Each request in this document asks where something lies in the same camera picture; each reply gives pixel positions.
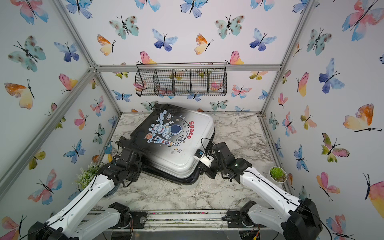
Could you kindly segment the black white space suitcase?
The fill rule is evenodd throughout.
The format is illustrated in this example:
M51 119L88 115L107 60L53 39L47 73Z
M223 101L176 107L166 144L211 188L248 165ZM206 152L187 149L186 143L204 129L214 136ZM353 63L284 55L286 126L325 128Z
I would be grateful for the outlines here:
M129 139L121 137L117 143L139 153L145 174L194 186L203 172L203 163L195 159L195 153L208 154L214 136L210 115L166 104L157 105Z

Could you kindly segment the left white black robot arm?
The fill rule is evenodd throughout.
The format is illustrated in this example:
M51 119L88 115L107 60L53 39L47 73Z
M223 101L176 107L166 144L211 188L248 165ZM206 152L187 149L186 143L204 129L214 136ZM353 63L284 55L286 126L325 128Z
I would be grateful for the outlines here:
M109 228L134 229L129 207L113 203L97 217L81 221L114 188L129 187L139 179L142 155L131 147L131 140L120 137L119 155L101 167L91 182L67 206L45 223L36 222L24 237L28 240L92 240Z

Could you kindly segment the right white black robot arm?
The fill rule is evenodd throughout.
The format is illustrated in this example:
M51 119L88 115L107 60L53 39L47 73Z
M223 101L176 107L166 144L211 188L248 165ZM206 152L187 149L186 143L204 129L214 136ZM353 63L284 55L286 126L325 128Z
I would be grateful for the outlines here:
M263 225L284 236L286 240L316 240L323 230L315 203L293 196L265 178L243 158L235 158L226 143L210 143L195 158L223 179L236 181L265 200L271 208L249 201L241 210L244 225Z

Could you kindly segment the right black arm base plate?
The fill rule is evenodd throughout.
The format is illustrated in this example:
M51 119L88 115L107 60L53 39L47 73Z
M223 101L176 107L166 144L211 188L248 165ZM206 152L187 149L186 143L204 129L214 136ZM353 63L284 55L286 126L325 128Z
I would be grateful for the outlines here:
M226 214L221 217L221 220L227 223L228 228L230 229L240 229L240 228L266 228L267 226L263 224L260 216L256 215L255 212L241 212L240 210L236 211L227 211Z

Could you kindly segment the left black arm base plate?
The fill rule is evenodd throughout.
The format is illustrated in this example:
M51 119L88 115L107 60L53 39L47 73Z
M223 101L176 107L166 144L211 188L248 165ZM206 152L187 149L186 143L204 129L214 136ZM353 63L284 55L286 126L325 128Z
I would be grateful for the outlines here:
M147 215L147 212L123 211L120 213L118 223L110 229L143 229Z

